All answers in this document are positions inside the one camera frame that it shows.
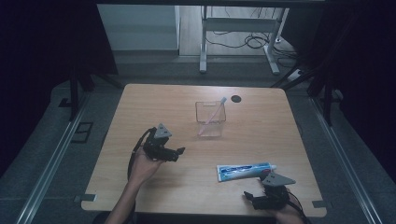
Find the gray floor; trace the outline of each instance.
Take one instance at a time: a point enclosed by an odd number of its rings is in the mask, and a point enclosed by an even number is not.
[[[119,76],[111,76],[122,84],[161,83],[179,85],[216,85],[265,88],[279,77],[271,74],[264,58],[209,57],[207,74],[199,73],[197,57],[150,56],[116,54]],[[283,73],[288,68],[281,67]],[[92,122],[92,133],[86,144],[70,144],[53,177],[33,223],[91,223],[97,212],[84,211],[77,196],[83,195],[100,153],[122,90],[101,78],[92,76],[95,90],[90,93],[83,122]],[[350,185],[331,141],[322,128],[316,108],[306,93],[309,82],[287,91],[293,116],[299,127],[308,158],[312,164],[320,192],[326,203],[326,217],[311,218],[313,223],[370,223],[363,213],[359,197]],[[68,84],[56,87],[51,103],[8,171],[0,180],[0,220],[14,223],[29,198],[68,124],[69,108],[58,107],[69,97]],[[369,148],[345,120],[337,104],[332,105],[332,129],[355,169],[369,198],[374,203],[382,223],[396,223],[396,186],[384,172]],[[153,219],[151,223],[160,223]],[[162,217],[161,223],[209,223],[203,217]],[[216,223],[262,223],[247,217],[211,218]]]

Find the wooden floor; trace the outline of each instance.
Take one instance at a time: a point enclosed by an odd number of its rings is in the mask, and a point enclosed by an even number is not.
[[[202,11],[201,7],[180,7],[180,56],[196,56],[200,54],[200,46],[202,39]],[[259,8],[259,7],[208,7],[207,17],[230,17],[230,18],[276,18],[279,9],[275,8]],[[238,47],[244,45],[245,39],[251,33],[232,32],[224,34],[224,32],[207,32],[206,49],[207,55],[264,55],[263,49],[252,49],[245,45],[242,48],[229,48],[221,45],[211,44],[220,43],[222,45]],[[266,38],[263,34],[254,34],[262,38]],[[252,47],[258,47],[264,44],[263,40],[251,40],[248,42]]]

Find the hand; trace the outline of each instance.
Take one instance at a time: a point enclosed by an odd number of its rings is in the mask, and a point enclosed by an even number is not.
[[[143,184],[157,172],[162,163],[163,161],[152,161],[149,159],[145,150],[140,147],[134,155],[134,163],[129,182],[138,185]]]
[[[299,205],[296,198],[292,195],[290,195],[290,201],[296,205]],[[268,209],[265,211],[273,215],[279,224],[304,224],[297,210],[288,204],[279,210]]]

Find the transparent container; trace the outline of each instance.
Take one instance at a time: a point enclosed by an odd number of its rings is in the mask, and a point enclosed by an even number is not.
[[[225,116],[225,106],[221,101],[196,102],[196,120],[198,125],[198,136],[217,137],[222,135]]]

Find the person's left hand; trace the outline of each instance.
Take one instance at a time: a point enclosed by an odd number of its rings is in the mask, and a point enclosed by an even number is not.
[[[160,168],[163,161],[152,161],[146,155],[145,150],[140,147],[134,155],[134,164],[132,166],[129,182],[143,184],[150,179]]]

